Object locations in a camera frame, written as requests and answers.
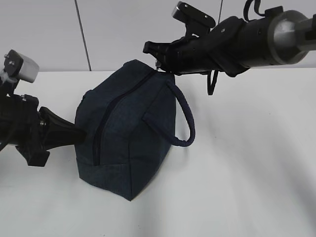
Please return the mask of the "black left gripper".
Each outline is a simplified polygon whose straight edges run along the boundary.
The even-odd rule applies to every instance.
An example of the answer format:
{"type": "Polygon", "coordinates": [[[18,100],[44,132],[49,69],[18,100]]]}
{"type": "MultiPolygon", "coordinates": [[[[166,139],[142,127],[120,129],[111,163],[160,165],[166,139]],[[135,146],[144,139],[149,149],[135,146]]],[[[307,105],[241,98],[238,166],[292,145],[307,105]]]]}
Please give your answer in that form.
{"type": "Polygon", "coordinates": [[[38,98],[0,96],[0,149],[13,145],[28,166],[44,166],[47,150],[84,142],[86,132],[57,116],[47,107],[38,111],[38,98]]]}

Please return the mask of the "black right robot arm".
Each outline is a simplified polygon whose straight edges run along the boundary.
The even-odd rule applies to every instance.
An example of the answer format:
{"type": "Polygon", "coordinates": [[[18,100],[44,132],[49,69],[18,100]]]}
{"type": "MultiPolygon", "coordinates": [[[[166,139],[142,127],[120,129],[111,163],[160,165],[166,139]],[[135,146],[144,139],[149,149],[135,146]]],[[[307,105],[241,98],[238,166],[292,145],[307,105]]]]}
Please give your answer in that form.
{"type": "Polygon", "coordinates": [[[171,43],[148,41],[143,51],[157,66],[175,75],[224,72],[234,78],[250,68],[293,65],[316,48],[316,20],[282,6],[267,9],[260,19],[231,16],[219,24],[185,2],[172,16],[186,26],[183,37],[171,43]]]}

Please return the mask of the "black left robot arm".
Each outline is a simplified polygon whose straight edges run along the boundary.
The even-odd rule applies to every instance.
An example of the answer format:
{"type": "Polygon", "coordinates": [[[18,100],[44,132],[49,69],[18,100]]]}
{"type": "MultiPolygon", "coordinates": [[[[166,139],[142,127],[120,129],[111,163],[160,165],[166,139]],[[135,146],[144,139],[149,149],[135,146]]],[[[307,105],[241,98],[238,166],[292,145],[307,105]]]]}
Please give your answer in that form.
{"type": "Polygon", "coordinates": [[[16,95],[18,82],[0,79],[0,148],[13,145],[29,166],[44,167],[50,150],[81,144],[86,132],[39,107],[38,98],[16,95]]]}

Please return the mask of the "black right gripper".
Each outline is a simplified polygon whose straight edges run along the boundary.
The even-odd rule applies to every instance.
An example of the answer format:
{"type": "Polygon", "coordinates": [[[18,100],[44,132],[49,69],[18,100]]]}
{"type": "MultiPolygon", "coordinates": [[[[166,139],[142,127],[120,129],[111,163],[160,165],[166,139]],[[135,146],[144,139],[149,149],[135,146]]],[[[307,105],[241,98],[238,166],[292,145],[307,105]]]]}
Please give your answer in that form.
{"type": "Polygon", "coordinates": [[[182,37],[171,43],[147,41],[143,53],[156,59],[156,67],[177,76],[189,74],[206,75],[217,70],[217,64],[203,48],[202,38],[182,37]]]}

